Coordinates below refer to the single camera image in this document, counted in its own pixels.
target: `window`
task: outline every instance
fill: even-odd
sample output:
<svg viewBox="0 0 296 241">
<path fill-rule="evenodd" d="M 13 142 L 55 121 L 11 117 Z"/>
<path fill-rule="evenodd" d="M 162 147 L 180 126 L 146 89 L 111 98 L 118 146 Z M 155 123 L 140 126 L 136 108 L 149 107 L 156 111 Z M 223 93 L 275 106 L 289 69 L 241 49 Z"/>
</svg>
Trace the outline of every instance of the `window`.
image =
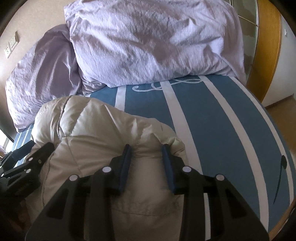
<svg viewBox="0 0 296 241">
<path fill-rule="evenodd" d="M 13 142 L 0 130 L 0 152 L 10 152 Z"/>
</svg>

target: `white screw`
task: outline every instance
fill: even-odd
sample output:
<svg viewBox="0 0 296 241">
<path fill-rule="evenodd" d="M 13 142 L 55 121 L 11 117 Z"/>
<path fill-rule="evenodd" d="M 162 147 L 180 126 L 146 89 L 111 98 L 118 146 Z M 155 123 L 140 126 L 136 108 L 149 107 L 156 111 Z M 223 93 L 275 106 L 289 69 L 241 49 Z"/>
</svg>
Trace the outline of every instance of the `white screw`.
<svg viewBox="0 0 296 241">
<path fill-rule="evenodd" d="M 223 181 L 223 180 L 225 179 L 225 177 L 224 177 L 222 174 L 218 174 L 218 175 L 216 176 L 216 179 L 217 179 L 218 181 Z"/>
<path fill-rule="evenodd" d="M 106 167 L 103 167 L 102 170 L 103 170 L 104 173 L 108 173 L 108 172 L 110 172 L 112 170 L 112 168 L 109 167 L 109 166 L 106 166 Z"/>
<path fill-rule="evenodd" d="M 69 177 L 70 181 L 72 181 L 72 182 L 73 182 L 73 181 L 76 181 L 77 178 L 78 178 L 77 175 L 71 175 L 71 176 Z"/>
<path fill-rule="evenodd" d="M 184 167 L 182 168 L 182 171 L 183 171 L 183 172 L 191 172 L 191 167 L 189 167 L 189 166 L 184 166 Z"/>
</svg>

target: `beige puffer jacket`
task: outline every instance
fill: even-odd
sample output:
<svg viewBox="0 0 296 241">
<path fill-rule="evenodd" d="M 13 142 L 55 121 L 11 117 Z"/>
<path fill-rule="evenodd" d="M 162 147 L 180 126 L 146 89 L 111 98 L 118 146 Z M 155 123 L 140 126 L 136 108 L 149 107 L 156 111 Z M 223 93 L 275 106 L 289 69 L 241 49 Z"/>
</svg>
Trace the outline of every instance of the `beige puffer jacket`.
<svg viewBox="0 0 296 241">
<path fill-rule="evenodd" d="M 169 144 L 173 155 L 188 161 L 184 144 L 170 127 L 94 98 L 71 96 L 40 109 L 32 137 L 36 145 L 31 153 L 46 142 L 54 143 L 55 151 L 41 170 L 41 187 L 26 199 L 31 221 L 70 175 L 92 175 L 129 144 L 127 185 L 120 197 L 111 200 L 116 240 L 178 240 L 183 197 L 168 189 L 162 145 Z"/>
</svg>

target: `wooden floor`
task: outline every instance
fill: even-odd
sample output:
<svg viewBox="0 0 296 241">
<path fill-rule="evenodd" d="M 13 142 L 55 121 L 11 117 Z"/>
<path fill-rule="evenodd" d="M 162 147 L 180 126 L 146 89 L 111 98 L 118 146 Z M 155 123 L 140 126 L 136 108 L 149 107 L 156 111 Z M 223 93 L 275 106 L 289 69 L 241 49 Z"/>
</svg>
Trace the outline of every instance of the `wooden floor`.
<svg viewBox="0 0 296 241">
<path fill-rule="evenodd" d="M 290 148 L 294 164 L 296 164 L 296 100 L 289 97 L 275 105 L 267 107 Z"/>
</svg>

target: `wrinkled fabric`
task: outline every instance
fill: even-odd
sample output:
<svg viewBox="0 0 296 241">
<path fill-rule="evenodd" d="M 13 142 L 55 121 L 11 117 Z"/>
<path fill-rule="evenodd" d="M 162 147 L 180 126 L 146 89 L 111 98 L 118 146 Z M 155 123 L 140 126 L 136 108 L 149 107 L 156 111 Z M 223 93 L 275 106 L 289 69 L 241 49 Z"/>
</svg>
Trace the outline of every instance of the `wrinkled fabric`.
<svg viewBox="0 0 296 241">
<path fill-rule="evenodd" d="M 168 188 L 162 145 L 168 144 L 185 164 L 188 160 L 184 144 L 169 126 L 127 114 L 95 98 L 72 96 L 43 105 L 32 138 L 36 145 L 31 154 L 47 142 L 54 144 L 55 151 L 41 169 L 41 186 L 26 199 L 31 221 L 70 175 L 94 174 L 129 144 L 132 160 L 126 188 L 120 197 L 111 198 L 115 239 L 179 239 L 183 197 L 174 196 Z"/>
<path fill-rule="evenodd" d="M 6 81 L 7 105 L 17 131 L 34 122 L 43 104 L 63 96 L 84 95 L 105 86 L 81 81 L 69 38 L 65 24 L 47 31 L 18 62 Z"/>
<path fill-rule="evenodd" d="M 240 21 L 223 0 L 78 0 L 64 12 L 84 76 L 109 87 L 188 74 L 246 84 Z"/>
</svg>

